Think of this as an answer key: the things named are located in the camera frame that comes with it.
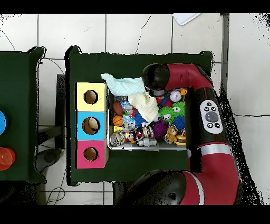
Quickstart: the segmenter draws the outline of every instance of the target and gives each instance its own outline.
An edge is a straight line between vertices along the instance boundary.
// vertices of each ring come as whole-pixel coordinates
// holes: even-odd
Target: round hole
[[[96,118],[88,117],[83,120],[82,129],[86,134],[94,135],[100,129],[100,123]]]
[[[87,104],[95,104],[98,101],[98,94],[94,90],[88,90],[83,95],[83,99]]]
[[[94,161],[98,158],[98,151],[94,147],[89,147],[84,150],[83,156],[88,161]]]

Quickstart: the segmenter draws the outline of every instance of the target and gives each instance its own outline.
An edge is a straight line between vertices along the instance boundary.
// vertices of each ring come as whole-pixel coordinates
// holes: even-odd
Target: green plush toy
[[[184,102],[175,102],[172,104],[172,109],[177,114],[176,116],[184,116],[185,115],[185,104]]]
[[[177,117],[177,113],[171,107],[162,107],[159,110],[160,118],[165,121],[166,124],[173,123]]]

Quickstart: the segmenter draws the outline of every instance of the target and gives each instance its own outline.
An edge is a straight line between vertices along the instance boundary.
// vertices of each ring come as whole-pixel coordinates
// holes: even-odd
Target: red lid
[[[0,171],[7,170],[15,161],[15,153],[10,148],[0,147]]]

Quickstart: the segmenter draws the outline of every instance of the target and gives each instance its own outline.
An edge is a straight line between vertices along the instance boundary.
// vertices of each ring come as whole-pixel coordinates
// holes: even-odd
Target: dark green tablecloth
[[[7,129],[0,135],[0,147],[16,154],[14,164],[0,171],[0,181],[44,183],[34,168],[37,138],[37,65],[44,48],[27,53],[0,52],[0,110],[7,117]]]
[[[70,47],[65,54],[67,108],[67,181],[100,182],[100,181],[135,181],[145,173],[155,170],[186,170],[186,151],[125,151],[110,150],[109,160],[104,169],[75,169],[74,168],[74,83],[75,82],[104,82],[102,73],[112,74],[115,78],[142,75],[145,66],[152,63],[195,63],[210,73],[212,54],[209,51],[200,54],[82,54],[77,46]]]

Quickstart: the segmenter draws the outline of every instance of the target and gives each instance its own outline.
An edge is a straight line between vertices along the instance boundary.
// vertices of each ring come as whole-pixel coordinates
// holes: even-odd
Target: blue box
[[[104,140],[106,132],[106,122],[105,122],[105,112],[88,112],[88,111],[76,111],[77,116],[77,140]],[[95,134],[87,134],[82,128],[83,121],[88,118],[93,117],[99,121],[100,128]]]

